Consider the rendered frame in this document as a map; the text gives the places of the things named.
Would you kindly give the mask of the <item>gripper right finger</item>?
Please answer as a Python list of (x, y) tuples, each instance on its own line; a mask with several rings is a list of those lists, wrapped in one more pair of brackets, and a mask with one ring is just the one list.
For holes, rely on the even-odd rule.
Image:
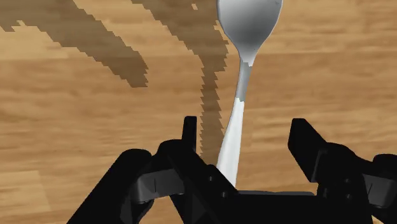
[(317, 196), (347, 221), (397, 224), (397, 155), (381, 153), (372, 160), (343, 144), (331, 143), (304, 118), (294, 118), (288, 149)]

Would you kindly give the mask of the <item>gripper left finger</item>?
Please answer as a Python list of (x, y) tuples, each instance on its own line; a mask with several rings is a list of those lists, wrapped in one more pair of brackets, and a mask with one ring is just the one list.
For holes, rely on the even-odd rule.
[(237, 191), (195, 152), (197, 119), (184, 119), (181, 139), (162, 142), (152, 155), (119, 155), (67, 224), (139, 224), (155, 199), (169, 196), (184, 224), (231, 224)]

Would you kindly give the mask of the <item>silver metal spoon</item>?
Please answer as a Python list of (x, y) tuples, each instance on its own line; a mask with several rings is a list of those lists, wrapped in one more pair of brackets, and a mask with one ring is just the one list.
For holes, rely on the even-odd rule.
[(218, 20), (239, 54), (239, 75), (230, 119), (216, 164), (232, 186), (236, 185), (247, 86), (262, 44), (274, 30), (283, 0), (217, 0)]

